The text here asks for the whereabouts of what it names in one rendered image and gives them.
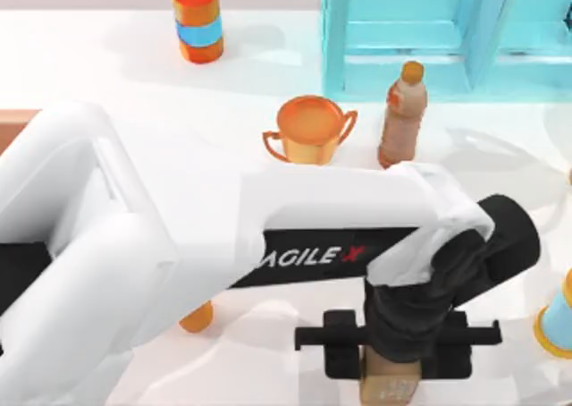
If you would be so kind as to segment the salmon-coloured shallow box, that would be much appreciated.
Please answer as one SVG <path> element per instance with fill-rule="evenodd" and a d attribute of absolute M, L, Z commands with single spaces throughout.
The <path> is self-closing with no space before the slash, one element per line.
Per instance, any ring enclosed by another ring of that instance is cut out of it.
<path fill-rule="evenodd" d="M 40 109 L 0 109 L 0 155 Z"/>

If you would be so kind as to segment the tan brown box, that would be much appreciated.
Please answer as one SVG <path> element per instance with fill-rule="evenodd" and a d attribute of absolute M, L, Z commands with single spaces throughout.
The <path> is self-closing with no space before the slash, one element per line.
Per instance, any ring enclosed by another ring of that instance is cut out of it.
<path fill-rule="evenodd" d="M 361 405 L 408 406 L 421 380 L 421 361 L 393 362 L 370 346 L 364 346 L 362 351 Z"/>

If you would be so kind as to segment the orange cylinder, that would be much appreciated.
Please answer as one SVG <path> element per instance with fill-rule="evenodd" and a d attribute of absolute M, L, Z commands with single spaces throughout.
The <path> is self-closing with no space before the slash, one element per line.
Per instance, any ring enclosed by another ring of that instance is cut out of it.
<path fill-rule="evenodd" d="M 214 308 L 209 300 L 179 321 L 179 326 L 188 333 L 199 333 L 209 327 L 214 318 Z"/>

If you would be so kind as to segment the light blue rack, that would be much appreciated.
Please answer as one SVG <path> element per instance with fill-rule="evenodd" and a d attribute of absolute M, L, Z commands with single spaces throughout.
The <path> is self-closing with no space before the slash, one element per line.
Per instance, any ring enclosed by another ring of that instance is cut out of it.
<path fill-rule="evenodd" d="M 572 0 L 322 0 L 322 58 L 341 101 L 416 60 L 433 101 L 572 102 Z"/>

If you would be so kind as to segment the orange trophy cup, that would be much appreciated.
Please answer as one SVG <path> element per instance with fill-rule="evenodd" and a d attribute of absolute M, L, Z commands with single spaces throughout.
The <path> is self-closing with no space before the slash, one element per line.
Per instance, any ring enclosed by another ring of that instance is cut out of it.
<path fill-rule="evenodd" d="M 294 97 L 278 110 L 278 130 L 265 131 L 262 139 L 268 153 L 280 161 L 327 165 L 357 118 L 357 111 L 344 113 L 326 97 Z"/>

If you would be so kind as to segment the brown bottle with orange cap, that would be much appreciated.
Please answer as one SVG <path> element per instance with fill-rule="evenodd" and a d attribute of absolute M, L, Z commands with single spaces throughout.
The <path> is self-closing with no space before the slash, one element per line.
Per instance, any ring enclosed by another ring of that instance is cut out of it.
<path fill-rule="evenodd" d="M 378 147 L 378 162 L 384 169 L 415 157 L 417 136 L 427 108 L 424 72 L 421 63 L 406 62 L 388 90 Z"/>

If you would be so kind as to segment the blue and orange cup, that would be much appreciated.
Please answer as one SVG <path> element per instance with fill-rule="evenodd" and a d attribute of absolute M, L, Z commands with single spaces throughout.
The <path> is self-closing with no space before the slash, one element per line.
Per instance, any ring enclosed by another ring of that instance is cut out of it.
<path fill-rule="evenodd" d="M 551 355 L 572 359 L 572 268 L 551 303 L 538 313 L 534 335 Z"/>

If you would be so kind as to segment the orange can with blue band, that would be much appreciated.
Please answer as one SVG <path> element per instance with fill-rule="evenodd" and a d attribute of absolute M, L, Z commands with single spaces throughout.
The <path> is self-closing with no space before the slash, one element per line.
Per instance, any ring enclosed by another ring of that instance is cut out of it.
<path fill-rule="evenodd" d="M 223 54 L 219 0 L 172 0 L 182 56 L 192 63 L 211 63 Z"/>

